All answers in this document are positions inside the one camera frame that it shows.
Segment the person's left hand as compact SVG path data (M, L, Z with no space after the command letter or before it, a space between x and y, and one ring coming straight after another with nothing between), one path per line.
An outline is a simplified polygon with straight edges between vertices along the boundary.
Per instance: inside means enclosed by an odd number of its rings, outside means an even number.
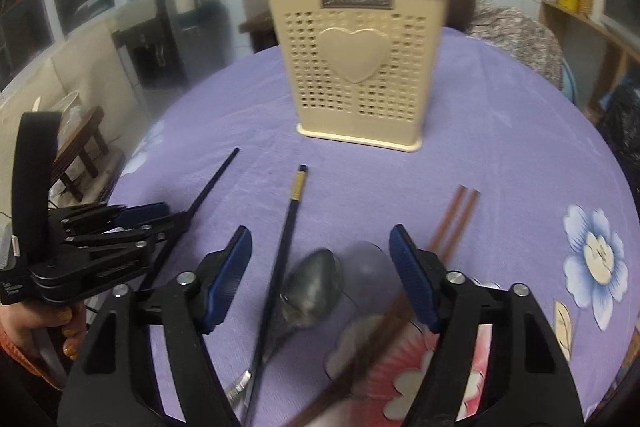
M59 329L64 337L63 353L75 361L87 334L86 307L83 303L55 307L39 301L1 306L1 347L6 352L38 358L34 332L39 329Z

